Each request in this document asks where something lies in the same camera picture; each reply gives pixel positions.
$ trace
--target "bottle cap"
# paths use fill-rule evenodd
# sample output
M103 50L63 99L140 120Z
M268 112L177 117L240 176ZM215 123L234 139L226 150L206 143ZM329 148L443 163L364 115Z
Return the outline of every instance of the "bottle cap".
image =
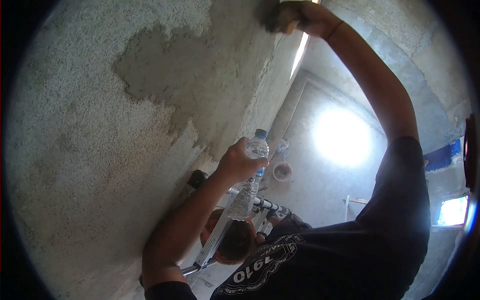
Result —
M266 131L263 130L263 129L257 129L257 130L255 130L255 136L256 136L256 137L260 137L260 138L266 139L266 138L267 138L267 134L268 134L268 132L266 132Z

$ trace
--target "concrete wall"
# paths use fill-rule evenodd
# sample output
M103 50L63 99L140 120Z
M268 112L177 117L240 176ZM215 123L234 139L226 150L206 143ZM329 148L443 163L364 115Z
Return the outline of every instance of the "concrete wall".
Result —
M324 0L322 5L357 30L405 86L425 153L462 135L470 113L462 64L423 1ZM373 113L353 76L324 41L311 39L302 68Z
M6 137L27 251L56 298L127 299L189 171L269 129L301 33L259 2L63 1L20 70Z

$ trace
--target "man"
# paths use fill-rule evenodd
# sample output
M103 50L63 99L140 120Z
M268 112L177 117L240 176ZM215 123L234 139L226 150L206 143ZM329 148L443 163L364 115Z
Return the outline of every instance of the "man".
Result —
M413 106L368 44L326 8L300 2L300 29L323 38L351 71L385 132L388 149L372 198L355 221L309 228L288 218L211 299L400 299L427 251L430 209ZM194 299L180 268L220 197L268 165L241 138L217 170L152 233L144 249L145 298ZM277 230L282 223L289 232Z

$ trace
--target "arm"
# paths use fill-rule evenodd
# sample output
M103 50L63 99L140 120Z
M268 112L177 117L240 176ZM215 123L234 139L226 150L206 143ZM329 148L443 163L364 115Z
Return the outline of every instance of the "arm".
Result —
M248 139L243 137L228 148L217 170L153 231L142 257L145 290L166 281L186 282L179 268L197 240L218 200L235 183L247 180L266 167L266 158L249 159Z
M390 144L400 136L419 140L417 121L407 91L363 38L325 7L303 1L299 28L323 38L357 80Z

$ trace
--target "sunlight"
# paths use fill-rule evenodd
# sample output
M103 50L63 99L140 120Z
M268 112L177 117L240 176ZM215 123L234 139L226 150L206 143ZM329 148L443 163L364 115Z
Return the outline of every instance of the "sunlight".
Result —
M293 73L295 72L295 69L297 68L300 62L303 52L305 51L307 40L308 40L308 34L304 32L303 36L301 37L299 49L297 50L297 55L295 55L295 60L293 61L293 68L292 68L292 72L290 73L290 79L292 79Z
M444 201L437 224L441 226L463 224L466 213L467 196Z
M315 131L315 144L327 159L343 166L356 166L371 148L369 126L346 109L324 112Z

